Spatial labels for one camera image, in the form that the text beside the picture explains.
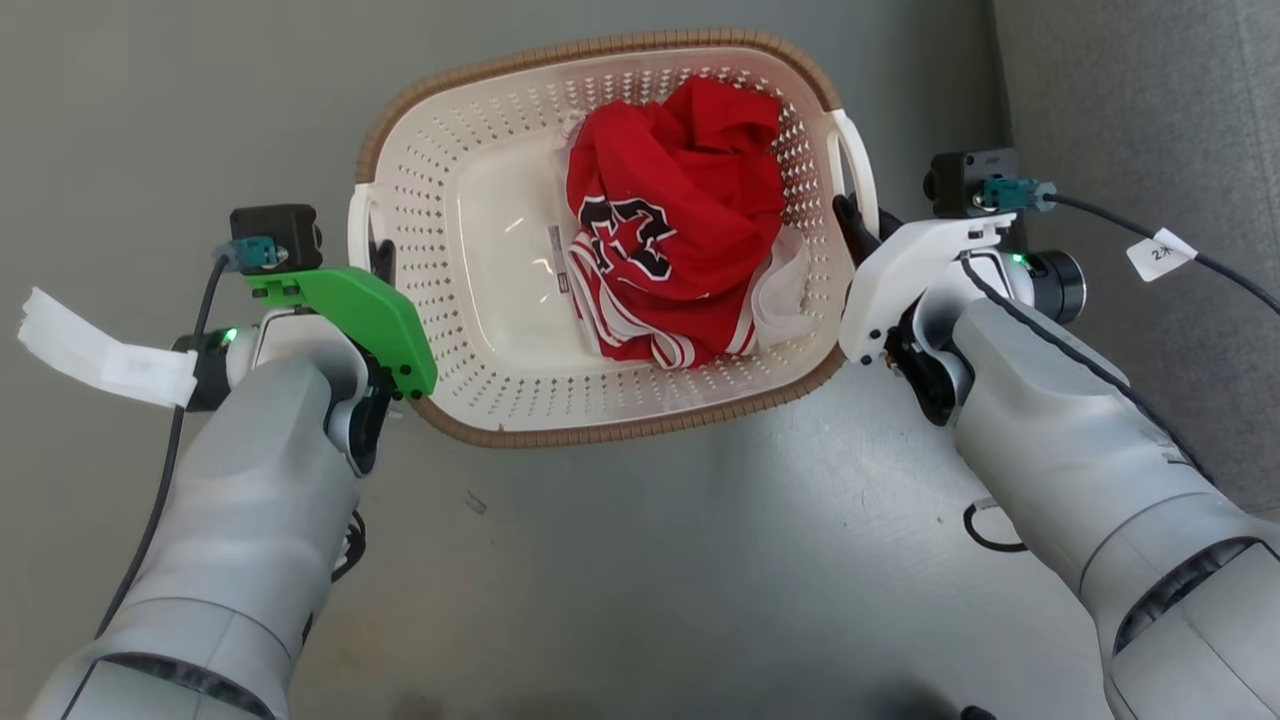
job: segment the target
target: basket handle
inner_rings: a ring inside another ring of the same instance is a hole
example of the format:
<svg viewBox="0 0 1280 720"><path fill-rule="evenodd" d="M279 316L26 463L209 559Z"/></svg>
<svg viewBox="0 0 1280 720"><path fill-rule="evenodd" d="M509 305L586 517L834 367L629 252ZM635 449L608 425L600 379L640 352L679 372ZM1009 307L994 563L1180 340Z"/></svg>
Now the basket handle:
<svg viewBox="0 0 1280 720"><path fill-rule="evenodd" d="M831 155L831 186L836 192L845 195L845 173L841 169L840 158L844 155L849 163L849 169L854 176L854 188L858 191L858 211L863 215L863 223L876 237L879 237L879 202L876 199L876 178L872 176L872 160L867 156L867 146L863 137L858 135L858 128L849 119L842 108L827 113L836 127L827 137L827 152Z"/></svg>
<svg viewBox="0 0 1280 720"><path fill-rule="evenodd" d="M356 186L347 206L347 263L353 268L371 270L370 243L376 246L387 237L387 223L378 204L374 183L362 182Z"/></svg>

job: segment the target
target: brown basket rim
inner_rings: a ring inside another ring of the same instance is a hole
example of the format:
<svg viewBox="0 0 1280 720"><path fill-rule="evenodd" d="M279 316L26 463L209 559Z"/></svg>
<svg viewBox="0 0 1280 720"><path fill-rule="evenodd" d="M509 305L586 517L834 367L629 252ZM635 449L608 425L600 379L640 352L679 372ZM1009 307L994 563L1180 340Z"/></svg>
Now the brown basket rim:
<svg viewBox="0 0 1280 720"><path fill-rule="evenodd" d="M356 161L356 183L374 182L378 170L378 156L383 151L387 138L390 136L396 123L422 100L463 85L489 79L498 76L554 65L588 58L604 55L618 55L622 53L643 53L646 50L672 50L684 47L749 47L759 50L791 65L796 73L817 95L822 109L826 111L841 108L840 96L831 83L827 73L804 50L791 42L768 33L753 29L710 28L698 31L657 31L634 32L627 35L611 35L577 42L566 42L550 47L525 50L515 55L467 65L453 70L447 70L431 77L420 79L404 88L383 110L360 150ZM686 410L675 415L664 415L648 420L630 420L623 423L609 423L605 425L590 425L584 428L566 428L558 430L513 430L507 432L484 430L462 423L440 409L430 398L411 401L413 409L426 421L435 425L444 434L480 447L558 447L566 445L585 445L595 442L611 442L648 437L659 433L684 430L700 425L709 425L733 418L741 418L768 410L799 400L805 395L822 387L840 366L845 363L845 355L837 343L831 352L805 377L788 383L777 389L733 400L709 407Z"/></svg>

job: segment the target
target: gray surface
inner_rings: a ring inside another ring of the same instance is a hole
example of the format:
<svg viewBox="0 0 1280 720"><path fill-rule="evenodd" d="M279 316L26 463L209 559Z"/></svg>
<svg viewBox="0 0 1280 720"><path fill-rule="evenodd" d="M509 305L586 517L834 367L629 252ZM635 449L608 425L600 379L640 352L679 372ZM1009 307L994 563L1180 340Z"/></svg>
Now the gray surface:
<svg viewBox="0 0 1280 720"><path fill-rule="evenodd" d="M1280 293L1280 3L997 0L1024 170ZM1079 259L1073 328L1129 374L1245 510L1280 507L1280 323L1203 268L1144 284L1137 238L1059 209L1033 247Z"/></svg>
<svg viewBox="0 0 1280 720"><path fill-rule="evenodd" d="M168 342L232 208L307 201L340 240L356 150L388 99L540 44L785 35L829 70L905 217L925 211L933 152L997 140L974 3L72 5L0 10L10 328L38 284L120 338ZM215 323L255 316L234 287ZM168 414L56 375L12 334L0 389L9 716L91 635ZM481 451L410 416L384 447L362 506L370 551L311 637L301 717L1105 714L1084 611L1032 559L964 538L960 511L984 493L882 372L846 368L788 407L639 442Z"/></svg>

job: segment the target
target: white fabric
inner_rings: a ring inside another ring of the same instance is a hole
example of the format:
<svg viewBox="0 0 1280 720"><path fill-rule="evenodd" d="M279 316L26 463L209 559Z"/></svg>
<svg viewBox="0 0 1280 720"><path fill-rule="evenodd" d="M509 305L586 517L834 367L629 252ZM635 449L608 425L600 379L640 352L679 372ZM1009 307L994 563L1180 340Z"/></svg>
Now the white fabric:
<svg viewBox="0 0 1280 720"><path fill-rule="evenodd" d="M564 122L561 123L561 132L556 137L554 149L556 150L572 150L573 145L577 142L577 133L582 129L582 123L586 122L586 110L570 110L568 115L564 117ZM568 152L564 152L564 177L568 177Z"/></svg>
<svg viewBox="0 0 1280 720"><path fill-rule="evenodd" d="M22 309L18 340L59 373L106 392L164 407L186 406L196 389L196 354L125 345L38 287Z"/></svg>
<svg viewBox="0 0 1280 720"><path fill-rule="evenodd" d="M772 347L814 331L817 320L800 310L808 277L809 246L804 234L783 225L773 241L769 268L751 288L756 347Z"/></svg>

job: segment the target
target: gray fabric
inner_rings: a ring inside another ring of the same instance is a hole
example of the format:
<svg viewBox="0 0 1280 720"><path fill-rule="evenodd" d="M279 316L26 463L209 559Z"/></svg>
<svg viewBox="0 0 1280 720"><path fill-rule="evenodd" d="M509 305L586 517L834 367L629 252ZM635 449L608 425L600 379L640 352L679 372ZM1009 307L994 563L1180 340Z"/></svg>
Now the gray fabric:
<svg viewBox="0 0 1280 720"><path fill-rule="evenodd" d="M1280 1L995 0L1024 172L1180 237L1280 293ZM1137 238L1069 208L1073 329L1129 374L1244 509L1280 507L1280 318L1189 265L1143 283Z"/></svg>

